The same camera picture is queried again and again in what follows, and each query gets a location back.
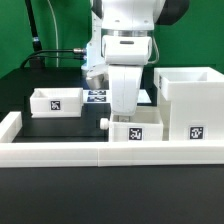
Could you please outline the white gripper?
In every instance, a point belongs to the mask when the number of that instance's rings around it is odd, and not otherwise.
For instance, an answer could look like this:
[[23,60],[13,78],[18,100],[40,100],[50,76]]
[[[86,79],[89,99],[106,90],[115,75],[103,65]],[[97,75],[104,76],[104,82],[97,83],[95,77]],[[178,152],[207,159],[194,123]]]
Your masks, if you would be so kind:
[[105,35],[102,54],[108,65],[111,112],[132,116],[136,111],[143,67],[152,52],[151,37]]

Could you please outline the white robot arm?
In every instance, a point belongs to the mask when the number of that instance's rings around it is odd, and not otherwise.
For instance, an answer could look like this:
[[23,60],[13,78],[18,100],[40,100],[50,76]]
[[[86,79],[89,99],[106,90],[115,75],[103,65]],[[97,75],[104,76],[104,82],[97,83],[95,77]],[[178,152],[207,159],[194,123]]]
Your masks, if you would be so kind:
[[136,111],[143,68],[158,62],[157,25],[173,25],[190,0],[90,0],[92,37],[82,70],[91,89],[109,82],[111,112]]

